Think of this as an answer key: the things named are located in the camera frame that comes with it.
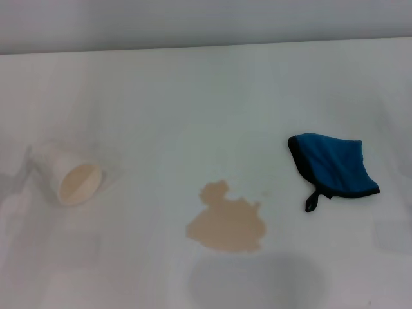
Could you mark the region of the blue rag with black trim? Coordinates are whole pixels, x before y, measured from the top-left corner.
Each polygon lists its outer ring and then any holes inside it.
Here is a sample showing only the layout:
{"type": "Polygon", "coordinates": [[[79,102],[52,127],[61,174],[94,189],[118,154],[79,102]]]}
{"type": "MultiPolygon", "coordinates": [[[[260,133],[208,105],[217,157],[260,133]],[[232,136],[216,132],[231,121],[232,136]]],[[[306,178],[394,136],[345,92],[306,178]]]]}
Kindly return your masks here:
{"type": "Polygon", "coordinates": [[[362,142],[316,133],[291,136],[287,141],[299,174],[314,186],[305,211],[317,208],[320,195],[356,199],[380,193],[364,166],[362,142]]]}

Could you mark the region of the white paper cup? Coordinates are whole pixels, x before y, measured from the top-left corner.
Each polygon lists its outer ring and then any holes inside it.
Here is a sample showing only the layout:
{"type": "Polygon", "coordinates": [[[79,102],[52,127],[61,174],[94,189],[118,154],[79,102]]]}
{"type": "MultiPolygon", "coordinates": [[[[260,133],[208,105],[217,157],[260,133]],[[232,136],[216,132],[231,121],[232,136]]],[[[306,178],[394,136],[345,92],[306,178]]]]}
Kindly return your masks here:
{"type": "Polygon", "coordinates": [[[33,162],[64,206],[87,201],[102,183],[103,171],[99,164],[58,142],[46,142],[35,147],[33,162]]]}

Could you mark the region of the brown water stain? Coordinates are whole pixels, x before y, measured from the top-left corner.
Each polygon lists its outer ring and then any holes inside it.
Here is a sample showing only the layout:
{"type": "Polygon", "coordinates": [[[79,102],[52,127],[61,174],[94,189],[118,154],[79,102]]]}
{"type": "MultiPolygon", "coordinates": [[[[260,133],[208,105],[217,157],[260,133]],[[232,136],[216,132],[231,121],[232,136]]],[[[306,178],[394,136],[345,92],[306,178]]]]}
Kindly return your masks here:
{"type": "Polygon", "coordinates": [[[261,204],[230,199],[225,180],[208,183],[199,193],[205,208],[187,226],[186,236],[202,246],[228,253],[256,252],[266,233],[261,204]]]}

